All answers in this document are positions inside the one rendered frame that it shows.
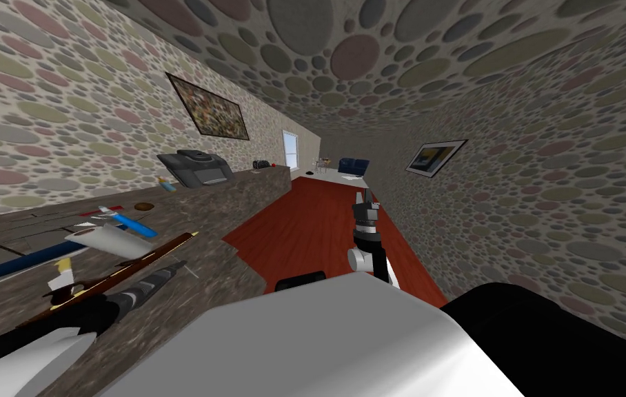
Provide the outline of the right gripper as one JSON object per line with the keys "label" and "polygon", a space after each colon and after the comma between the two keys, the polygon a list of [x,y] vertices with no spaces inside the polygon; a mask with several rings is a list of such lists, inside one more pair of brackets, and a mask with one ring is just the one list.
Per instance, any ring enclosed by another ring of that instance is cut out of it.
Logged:
{"label": "right gripper", "polygon": [[356,225],[375,226],[378,221],[379,204],[373,203],[373,194],[371,189],[364,190],[363,193],[357,192],[355,196],[355,204],[352,205],[353,218]]}

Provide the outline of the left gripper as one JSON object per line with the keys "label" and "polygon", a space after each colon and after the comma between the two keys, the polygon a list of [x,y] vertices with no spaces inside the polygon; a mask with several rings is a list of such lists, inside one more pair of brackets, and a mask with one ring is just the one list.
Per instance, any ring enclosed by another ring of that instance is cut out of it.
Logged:
{"label": "left gripper", "polygon": [[184,267],[187,261],[179,261],[172,265],[163,267],[141,280],[141,290],[145,295],[153,295],[171,280],[180,268]]}

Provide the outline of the blue sofa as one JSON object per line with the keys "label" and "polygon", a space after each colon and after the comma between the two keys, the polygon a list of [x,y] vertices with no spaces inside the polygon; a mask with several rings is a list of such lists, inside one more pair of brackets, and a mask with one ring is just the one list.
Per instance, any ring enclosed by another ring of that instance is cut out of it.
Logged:
{"label": "blue sofa", "polygon": [[367,159],[341,158],[339,160],[338,172],[354,176],[364,176],[370,164]]}

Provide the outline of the long brown stick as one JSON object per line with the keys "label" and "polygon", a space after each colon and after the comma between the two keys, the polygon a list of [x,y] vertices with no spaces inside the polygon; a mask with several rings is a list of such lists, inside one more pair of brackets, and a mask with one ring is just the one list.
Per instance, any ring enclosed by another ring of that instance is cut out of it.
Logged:
{"label": "long brown stick", "polygon": [[173,238],[168,243],[156,248],[154,251],[146,254],[145,256],[133,260],[119,263],[116,271],[113,273],[95,279],[89,279],[84,281],[78,281],[59,289],[53,290],[44,296],[51,296],[51,307],[40,314],[29,318],[27,321],[17,325],[17,328],[26,327],[27,324],[42,320],[49,317],[53,312],[61,311],[71,305],[75,305],[78,302],[84,301],[88,297],[103,294],[109,289],[122,283],[132,275],[139,272],[144,267],[147,267],[150,263],[153,263],[161,257],[169,254],[176,248],[187,243],[191,238],[198,235],[198,232],[183,233],[182,235]]}

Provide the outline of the white cylinder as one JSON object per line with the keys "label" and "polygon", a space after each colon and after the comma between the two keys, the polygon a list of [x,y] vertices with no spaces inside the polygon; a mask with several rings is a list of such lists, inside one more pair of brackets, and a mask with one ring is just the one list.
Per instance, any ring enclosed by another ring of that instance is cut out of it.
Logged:
{"label": "white cylinder", "polygon": [[148,241],[109,224],[69,234],[65,239],[128,260],[137,260],[153,251]]}

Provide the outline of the window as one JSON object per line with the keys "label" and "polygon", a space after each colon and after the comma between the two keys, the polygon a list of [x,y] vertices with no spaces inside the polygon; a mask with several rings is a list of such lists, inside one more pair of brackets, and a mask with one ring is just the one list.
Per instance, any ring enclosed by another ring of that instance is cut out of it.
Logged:
{"label": "window", "polygon": [[285,164],[292,170],[298,170],[298,136],[283,131]]}

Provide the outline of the red flat strip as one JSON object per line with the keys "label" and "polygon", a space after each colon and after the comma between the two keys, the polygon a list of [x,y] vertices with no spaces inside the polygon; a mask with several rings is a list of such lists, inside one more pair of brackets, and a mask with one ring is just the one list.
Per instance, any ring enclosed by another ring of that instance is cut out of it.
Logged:
{"label": "red flat strip", "polygon": [[123,206],[117,205],[117,206],[112,206],[112,207],[107,207],[106,210],[95,210],[95,211],[90,211],[90,212],[83,212],[82,214],[80,214],[79,216],[83,216],[83,217],[91,217],[91,216],[103,216],[105,214],[107,214],[108,212],[118,212],[123,210]]}

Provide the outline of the white and yellow item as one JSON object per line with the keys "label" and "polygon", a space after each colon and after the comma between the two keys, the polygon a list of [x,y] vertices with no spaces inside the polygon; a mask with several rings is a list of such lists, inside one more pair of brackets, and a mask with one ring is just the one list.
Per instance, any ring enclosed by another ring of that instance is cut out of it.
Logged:
{"label": "white and yellow item", "polygon": [[48,282],[50,290],[56,291],[62,287],[74,284],[74,275],[72,271],[72,261],[70,257],[60,258],[55,264],[59,275]]}

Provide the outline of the black countertop appliance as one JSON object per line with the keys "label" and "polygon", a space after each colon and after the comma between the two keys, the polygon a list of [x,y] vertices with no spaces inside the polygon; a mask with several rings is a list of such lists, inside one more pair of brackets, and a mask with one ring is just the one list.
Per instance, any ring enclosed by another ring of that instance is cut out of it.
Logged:
{"label": "black countertop appliance", "polygon": [[220,185],[234,179],[228,163],[219,155],[198,150],[177,150],[158,154],[158,160],[183,187],[194,189]]}

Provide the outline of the long blue bar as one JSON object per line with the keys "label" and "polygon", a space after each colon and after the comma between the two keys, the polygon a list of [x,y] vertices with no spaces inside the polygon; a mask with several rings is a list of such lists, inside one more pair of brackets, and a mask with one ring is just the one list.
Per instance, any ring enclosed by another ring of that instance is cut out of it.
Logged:
{"label": "long blue bar", "polygon": [[65,241],[64,243],[53,245],[52,247],[47,247],[43,250],[0,263],[0,278],[45,262],[56,260],[59,257],[85,248],[87,247],[84,245],[72,241]]}

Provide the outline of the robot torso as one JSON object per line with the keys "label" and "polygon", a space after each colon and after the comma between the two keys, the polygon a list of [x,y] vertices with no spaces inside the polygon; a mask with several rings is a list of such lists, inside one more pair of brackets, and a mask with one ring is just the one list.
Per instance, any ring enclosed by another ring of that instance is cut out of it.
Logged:
{"label": "robot torso", "polygon": [[215,307],[96,397],[523,397],[440,309],[366,273]]}

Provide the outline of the blue handled tool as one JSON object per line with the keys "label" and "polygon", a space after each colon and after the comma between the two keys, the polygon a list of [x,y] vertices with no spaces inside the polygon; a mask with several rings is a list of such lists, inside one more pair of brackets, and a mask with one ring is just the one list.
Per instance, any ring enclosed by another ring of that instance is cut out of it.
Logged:
{"label": "blue handled tool", "polygon": [[[99,206],[99,209],[103,211],[106,210],[106,208],[107,207]],[[155,236],[158,235],[158,233],[155,232],[152,228],[149,228],[136,220],[128,218],[120,214],[120,212],[108,212],[105,215],[118,221],[120,224],[124,225],[127,229],[133,230],[137,234],[140,234],[146,238],[154,238]]]}

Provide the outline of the white framed wall picture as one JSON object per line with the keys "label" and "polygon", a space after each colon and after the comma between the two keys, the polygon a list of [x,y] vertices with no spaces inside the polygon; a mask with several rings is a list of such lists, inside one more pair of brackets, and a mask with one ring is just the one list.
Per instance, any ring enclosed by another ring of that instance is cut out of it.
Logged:
{"label": "white framed wall picture", "polygon": [[467,140],[458,140],[422,145],[405,170],[433,178],[466,143]]}

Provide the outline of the dark framed wall picture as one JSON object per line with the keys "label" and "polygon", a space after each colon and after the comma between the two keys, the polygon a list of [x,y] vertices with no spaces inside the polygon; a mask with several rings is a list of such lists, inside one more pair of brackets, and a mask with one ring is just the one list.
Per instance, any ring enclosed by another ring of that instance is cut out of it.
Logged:
{"label": "dark framed wall picture", "polygon": [[166,76],[200,134],[242,141],[250,139],[240,105],[170,73]]}

